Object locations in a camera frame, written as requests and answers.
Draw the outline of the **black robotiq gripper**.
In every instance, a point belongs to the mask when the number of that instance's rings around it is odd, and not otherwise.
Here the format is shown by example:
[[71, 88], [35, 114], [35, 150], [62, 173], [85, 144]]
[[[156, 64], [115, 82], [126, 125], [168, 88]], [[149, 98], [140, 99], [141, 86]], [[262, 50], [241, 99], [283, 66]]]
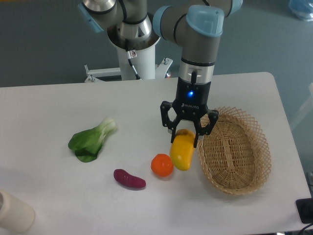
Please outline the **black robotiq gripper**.
[[[177, 126], [181, 120], [192, 121], [195, 127], [194, 148], [198, 145], [200, 137], [210, 135], [219, 118], [217, 110], [207, 107], [211, 82], [191, 83], [178, 78], [176, 97], [173, 102], [163, 101], [160, 105], [163, 127], [168, 128], [171, 134], [171, 143], [174, 142]], [[169, 110], [173, 108], [176, 117], [173, 121], [169, 118]], [[207, 119], [208, 123], [202, 126], [201, 120]]]

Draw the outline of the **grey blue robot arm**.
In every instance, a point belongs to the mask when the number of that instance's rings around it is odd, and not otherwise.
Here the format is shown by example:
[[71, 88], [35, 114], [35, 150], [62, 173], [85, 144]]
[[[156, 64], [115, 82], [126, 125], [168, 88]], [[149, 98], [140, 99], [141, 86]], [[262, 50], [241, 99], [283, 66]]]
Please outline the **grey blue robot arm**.
[[162, 124], [175, 137], [179, 122], [190, 121], [202, 137], [219, 117], [207, 101], [224, 19], [241, 6], [240, 0], [191, 0], [150, 14], [145, 0], [83, 0], [78, 9], [93, 31], [107, 32], [123, 80], [165, 77], [155, 61], [160, 39], [182, 48], [176, 97], [162, 102]]

